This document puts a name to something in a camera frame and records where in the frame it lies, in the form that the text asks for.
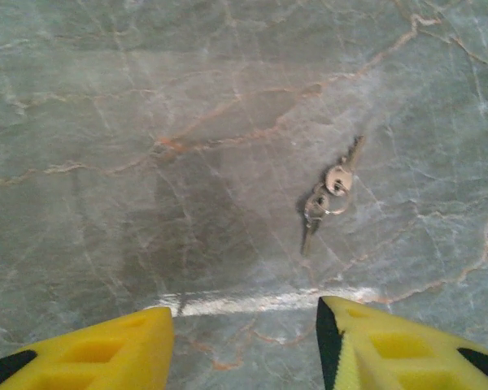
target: metal key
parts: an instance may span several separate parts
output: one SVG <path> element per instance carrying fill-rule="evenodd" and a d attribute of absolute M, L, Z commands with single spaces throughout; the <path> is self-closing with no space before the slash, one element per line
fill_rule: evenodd
<path fill-rule="evenodd" d="M 306 231 L 303 238 L 302 254 L 307 256 L 311 238 L 320 226 L 321 220 L 329 214 L 330 199 L 325 186 L 316 186 L 314 193 L 307 199 L 303 216 L 306 219 Z"/>
<path fill-rule="evenodd" d="M 359 152 L 365 144 L 365 136 L 356 136 L 355 142 L 346 157 L 325 175 L 325 187 L 330 193 L 342 197 L 351 191 L 353 173 L 358 162 Z"/>

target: keys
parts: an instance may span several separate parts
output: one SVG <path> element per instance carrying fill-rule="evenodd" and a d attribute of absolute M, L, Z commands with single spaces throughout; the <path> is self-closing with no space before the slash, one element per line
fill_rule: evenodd
<path fill-rule="evenodd" d="M 364 144 L 365 136 L 356 136 L 348 155 L 342 157 L 342 161 L 325 175 L 325 187 L 334 196 L 342 197 L 351 191 L 353 173 Z"/>
<path fill-rule="evenodd" d="M 316 186 L 313 194 L 307 199 L 303 216 L 306 219 L 306 231 L 303 238 L 302 254 L 307 256 L 311 245 L 311 238 L 320 226 L 321 220 L 325 215 L 330 214 L 329 193 L 323 184 Z"/>

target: white line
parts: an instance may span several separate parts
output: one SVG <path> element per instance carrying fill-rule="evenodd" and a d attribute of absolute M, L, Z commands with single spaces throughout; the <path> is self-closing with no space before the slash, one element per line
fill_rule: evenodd
<path fill-rule="evenodd" d="M 235 296 L 222 297 L 222 292 L 205 291 L 187 294 L 186 305 L 181 317 L 197 315 L 220 315 L 234 313 L 256 313 L 278 310 L 296 310 L 316 308 L 319 297 L 328 295 L 338 296 L 352 301 L 374 301 L 379 298 L 377 288 L 332 288 L 318 290 L 316 288 L 298 290 L 277 295 Z M 166 294 L 151 307 L 167 306 L 176 317 L 181 305 L 180 294 Z"/>

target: marble floor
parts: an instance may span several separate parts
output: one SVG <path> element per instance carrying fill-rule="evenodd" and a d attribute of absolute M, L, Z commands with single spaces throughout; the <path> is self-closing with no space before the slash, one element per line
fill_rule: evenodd
<path fill-rule="evenodd" d="M 165 305 L 168 388 L 322 388 L 320 295 L 488 348 L 488 0 L 0 0 L 0 357 Z"/>

